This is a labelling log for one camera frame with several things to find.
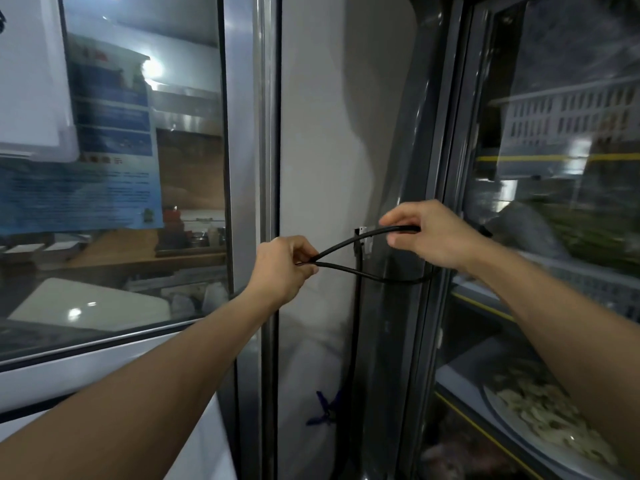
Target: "poster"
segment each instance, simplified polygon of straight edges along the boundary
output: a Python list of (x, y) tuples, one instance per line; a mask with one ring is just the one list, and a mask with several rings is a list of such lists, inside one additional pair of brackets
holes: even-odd
[(0, 158), (0, 234), (162, 227), (147, 57), (71, 34), (68, 47), (80, 157)]

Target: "white crate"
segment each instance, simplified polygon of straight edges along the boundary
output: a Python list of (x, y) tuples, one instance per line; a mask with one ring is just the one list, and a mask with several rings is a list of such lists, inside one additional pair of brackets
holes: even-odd
[(583, 295), (619, 315), (640, 322), (639, 279), (580, 261), (560, 261), (525, 252), (521, 254)]
[(500, 151), (517, 146), (640, 140), (640, 77), (589, 82), (508, 98), (500, 106)]

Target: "plate of food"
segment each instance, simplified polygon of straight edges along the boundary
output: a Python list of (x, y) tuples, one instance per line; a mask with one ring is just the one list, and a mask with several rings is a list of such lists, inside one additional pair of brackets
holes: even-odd
[(512, 358), (485, 373), (483, 392), (491, 409), (542, 455), (586, 478), (633, 478), (543, 363)]

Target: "ceiling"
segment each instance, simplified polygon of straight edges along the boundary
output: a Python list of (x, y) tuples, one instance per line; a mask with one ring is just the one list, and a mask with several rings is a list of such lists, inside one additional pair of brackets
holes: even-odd
[(63, 0), (66, 13), (218, 46), (216, 0)]

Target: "hand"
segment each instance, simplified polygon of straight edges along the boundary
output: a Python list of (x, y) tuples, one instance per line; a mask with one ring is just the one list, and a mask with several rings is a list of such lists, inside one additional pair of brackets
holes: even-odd
[(380, 225), (417, 225), (416, 234), (393, 232), (387, 242), (395, 249), (413, 251), (435, 266), (468, 273), (468, 267), (492, 241), (476, 232), (437, 200), (405, 202), (380, 219)]
[(301, 235), (277, 237), (258, 246), (255, 266), (246, 291), (265, 297), (274, 311), (296, 297), (318, 266), (306, 264), (318, 251)]

